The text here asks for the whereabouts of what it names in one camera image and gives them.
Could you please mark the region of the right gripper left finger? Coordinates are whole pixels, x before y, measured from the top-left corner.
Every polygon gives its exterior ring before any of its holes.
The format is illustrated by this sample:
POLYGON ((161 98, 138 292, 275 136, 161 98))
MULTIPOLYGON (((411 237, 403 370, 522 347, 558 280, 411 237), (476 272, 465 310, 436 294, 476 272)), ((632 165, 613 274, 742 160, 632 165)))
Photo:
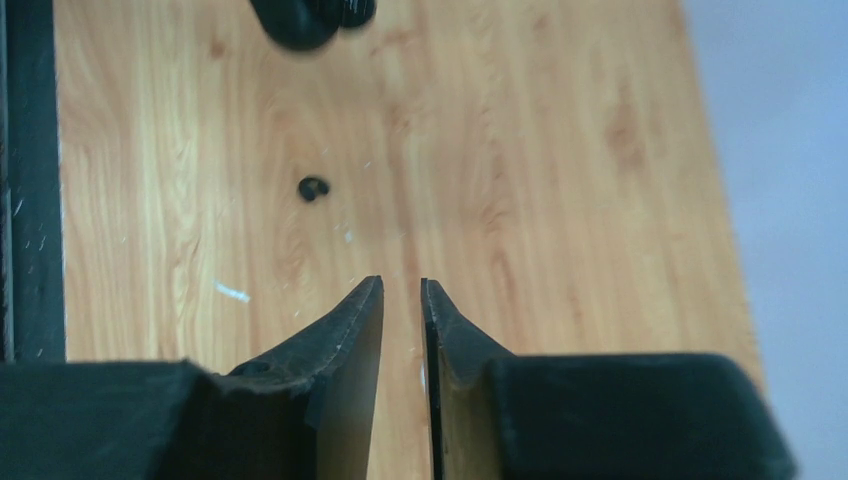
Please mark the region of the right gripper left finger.
POLYGON ((363 479, 384 286, 228 374, 179 362, 5 365, 5 479, 363 479))

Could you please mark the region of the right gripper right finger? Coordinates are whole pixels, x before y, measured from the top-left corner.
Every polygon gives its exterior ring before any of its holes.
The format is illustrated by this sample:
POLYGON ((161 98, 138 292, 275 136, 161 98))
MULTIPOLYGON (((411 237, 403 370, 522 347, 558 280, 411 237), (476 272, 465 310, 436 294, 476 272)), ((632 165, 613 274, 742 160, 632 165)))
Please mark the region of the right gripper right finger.
POLYGON ((793 479, 744 370, 714 353, 517 355, 420 285, 437 479, 793 479))

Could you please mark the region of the black earbud charging case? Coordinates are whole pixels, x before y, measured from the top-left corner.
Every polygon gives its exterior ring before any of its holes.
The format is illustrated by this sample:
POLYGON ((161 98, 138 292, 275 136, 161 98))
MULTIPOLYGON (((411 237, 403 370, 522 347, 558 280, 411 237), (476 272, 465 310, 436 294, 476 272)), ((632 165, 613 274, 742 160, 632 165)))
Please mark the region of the black earbud charging case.
POLYGON ((340 30, 364 28, 375 16, 374 0, 250 0, 266 35, 293 52, 316 51, 340 30))

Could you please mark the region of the white scrap on table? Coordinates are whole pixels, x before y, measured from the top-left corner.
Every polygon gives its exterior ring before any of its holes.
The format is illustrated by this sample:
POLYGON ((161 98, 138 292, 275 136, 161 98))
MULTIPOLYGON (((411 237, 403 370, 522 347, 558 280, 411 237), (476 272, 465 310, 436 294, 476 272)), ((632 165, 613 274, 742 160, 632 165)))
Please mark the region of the white scrap on table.
POLYGON ((247 292, 231 288, 219 281, 214 282, 214 287, 219 293, 242 303, 249 303, 251 301, 251 296, 247 292))

